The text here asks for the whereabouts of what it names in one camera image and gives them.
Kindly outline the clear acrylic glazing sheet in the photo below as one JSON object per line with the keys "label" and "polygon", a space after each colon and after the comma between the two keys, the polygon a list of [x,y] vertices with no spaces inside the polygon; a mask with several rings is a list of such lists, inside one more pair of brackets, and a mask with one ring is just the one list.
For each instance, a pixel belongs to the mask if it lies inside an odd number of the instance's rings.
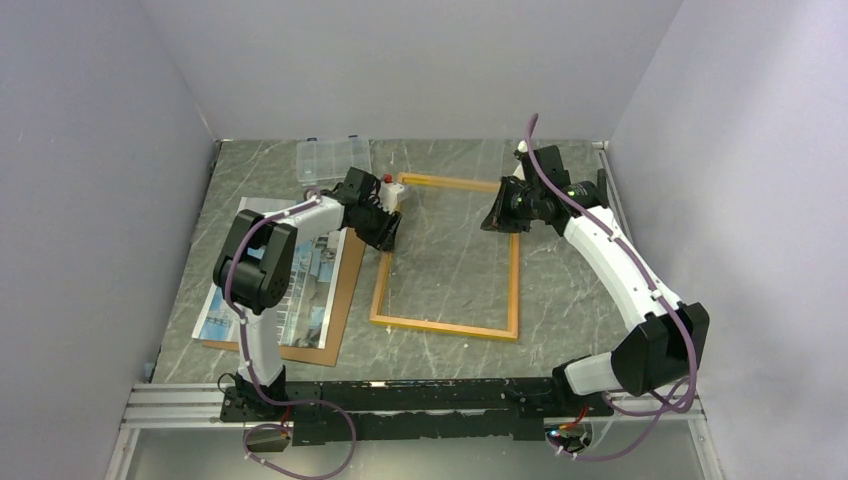
{"label": "clear acrylic glazing sheet", "polygon": [[[401,172],[500,185],[505,144],[484,140],[417,155]],[[505,329],[509,275],[508,234],[480,224],[497,193],[407,186],[410,196],[392,254],[383,315]]]}

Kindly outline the yellow wooden picture frame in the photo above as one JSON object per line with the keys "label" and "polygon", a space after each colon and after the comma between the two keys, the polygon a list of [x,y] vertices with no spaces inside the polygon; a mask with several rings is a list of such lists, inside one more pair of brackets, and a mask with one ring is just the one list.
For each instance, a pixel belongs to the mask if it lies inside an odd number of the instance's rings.
{"label": "yellow wooden picture frame", "polygon": [[[405,186],[447,188],[471,192],[497,193],[497,182],[486,182],[452,177],[401,172],[395,180]],[[520,239],[517,234],[510,236],[509,275],[507,295],[507,324],[505,329],[484,328],[469,325],[411,319],[383,315],[383,304],[387,299],[392,254],[381,256],[377,270],[376,284],[370,307],[369,320],[372,324],[393,328],[408,328],[441,334],[463,335],[487,340],[516,341],[520,330]]]}

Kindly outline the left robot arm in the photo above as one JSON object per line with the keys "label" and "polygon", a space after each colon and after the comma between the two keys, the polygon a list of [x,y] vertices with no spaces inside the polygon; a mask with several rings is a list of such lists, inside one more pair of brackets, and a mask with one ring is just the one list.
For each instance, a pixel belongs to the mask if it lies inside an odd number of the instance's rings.
{"label": "left robot arm", "polygon": [[366,245],[390,252],[409,190],[389,175],[352,167],[331,189],[311,187],[303,201],[271,213],[250,209],[235,216],[213,269],[213,282],[238,317],[240,364],[236,386],[252,387],[247,407],[263,420],[278,417],[288,402],[285,366],[276,325],[262,318],[288,290],[299,245],[351,230]]}

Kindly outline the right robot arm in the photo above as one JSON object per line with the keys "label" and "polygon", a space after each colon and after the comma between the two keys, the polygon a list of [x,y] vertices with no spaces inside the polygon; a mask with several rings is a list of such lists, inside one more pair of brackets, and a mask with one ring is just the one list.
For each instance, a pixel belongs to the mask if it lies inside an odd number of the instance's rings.
{"label": "right robot arm", "polygon": [[552,227],[593,269],[617,306],[627,334],[610,352],[557,367],[550,401],[577,413],[589,395],[623,390],[639,396],[696,377],[710,319],[686,303],[647,266],[611,209],[604,170],[595,181],[574,182],[555,146],[520,142],[518,166],[500,180],[484,231],[518,234],[535,221]]}

